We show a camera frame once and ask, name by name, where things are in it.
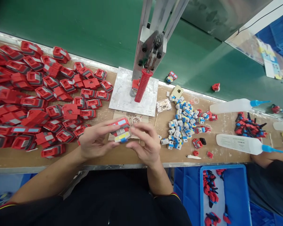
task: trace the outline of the black sleeve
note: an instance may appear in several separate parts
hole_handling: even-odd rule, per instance
[[[283,162],[280,160],[274,160],[271,164],[266,168],[270,177],[283,184]]]
[[[154,198],[170,225],[192,226],[188,213],[177,195],[159,196]]]
[[[34,225],[42,216],[63,201],[62,196],[55,196],[19,205],[0,207],[1,225]]]

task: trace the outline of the small plastic bag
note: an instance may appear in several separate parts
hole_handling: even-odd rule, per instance
[[[156,102],[157,112],[161,113],[163,111],[172,110],[172,105],[169,99],[161,100]]]

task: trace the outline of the blue bottle cap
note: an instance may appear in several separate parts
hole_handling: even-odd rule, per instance
[[[283,153],[283,151],[274,149],[274,148],[272,148],[268,145],[264,145],[264,144],[262,144],[262,150],[265,151],[265,152],[280,152],[280,153]]]
[[[252,107],[255,107],[255,106],[259,106],[260,104],[264,104],[264,103],[269,103],[269,101],[259,101],[259,100],[252,100],[251,101],[251,106]]]

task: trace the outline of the wooden table surface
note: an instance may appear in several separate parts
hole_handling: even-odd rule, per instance
[[[68,67],[73,66],[73,62],[70,61],[66,64]],[[92,71],[95,71],[96,68],[88,66]],[[116,78],[115,72],[108,72],[107,81],[114,84]],[[166,91],[171,91],[170,86],[163,85],[160,82],[158,88],[157,100],[163,100],[166,97]],[[185,100],[189,101],[194,98],[193,93],[186,90],[183,94]],[[73,94],[73,96],[79,96],[80,90]],[[202,109],[207,111],[209,106],[214,103],[212,99],[199,98],[199,103],[194,104],[194,109]],[[65,104],[65,102],[56,101],[52,104]],[[110,120],[113,118],[114,110],[108,108],[109,102],[102,101],[103,107],[97,110],[97,117],[92,120],[85,120],[85,124],[95,125],[97,123]],[[155,117],[149,117],[149,123],[155,125],[157,133],[163,138],[168,136],[168,122],[174,119],[175,114],[175,104],[172,103],[173,109],[171,111],[165,111],[160,114],[156,114]],[[272,145],[273,147],[283,146],[283,139],[280,135],[280,132],[275,131],[272,127],[272,122],[277,121],[274,117],[266,116],[263,114],[253,113],[251,114],[252,118],[257,118],[257,123],[262,124],[267,122],[268,124],[264,129],[269,133],[267,138],[263,139],[263,144]],[[165,167],[172,166],[190,166],[190,165],[206,165],[206,164],[223,164],[223,163],[245,163],[250,161],[250,157],[246,153],[238,152],[235,150],[223,148],[217,145],[216,143],[216,134],[227,133],[234,134],[235,128],[235,119],[237,113],[227,113],[218,115],[217,121],[206,121],[206,125],[211,126],[211,132],[194,134],[192,138],[203,137],[206,139],[207,145],[199,149],[199,156],[202,158],[200,160],[188,159],[186,156],[191,154],[194,150],[194,147],[191,143],[192,139],[188,139],[188,143],[184,143],[181,150],[173,149],[168,150],[166,145],[161,146],[160,157],[161,161],[164,163]],[[73,142],[67,144],[66,152],[69,153],[74,150],[78,144]],[[13,172],[13,169],[22,168],[22,167],[44,167],[52,164],[57,161],[59,158],[46,159],[41,158],[41,148],[38,150],[28,152],[21,150],[15,150],[11,148],[0,148],[0,168],[10,168],[10,171]],[[206,156],[206,152],[210,151],[214,154],[213,159],[210,159]],[[121,144],[117,148],[111,150],[107,155],[102,158],[92,159],[86,163],[89,166],[107,166],[106,169],[109,169],[110,165],[130,165],[129,168],[135,168],[135,165],[141,164],[142,162],[137,157],[136,153],[125,147],[125,144]]]

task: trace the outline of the green panel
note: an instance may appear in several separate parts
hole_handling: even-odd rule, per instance
[[[142,0],[0,1],[0,31],[115,67],[133,69]],[[283,81],[226,43],[179,21],[154,77],[223,100],[271,100],[283,108]],[[218,93],[211,91],[221,83]],[[261,106],[265,111],[269,104]]]

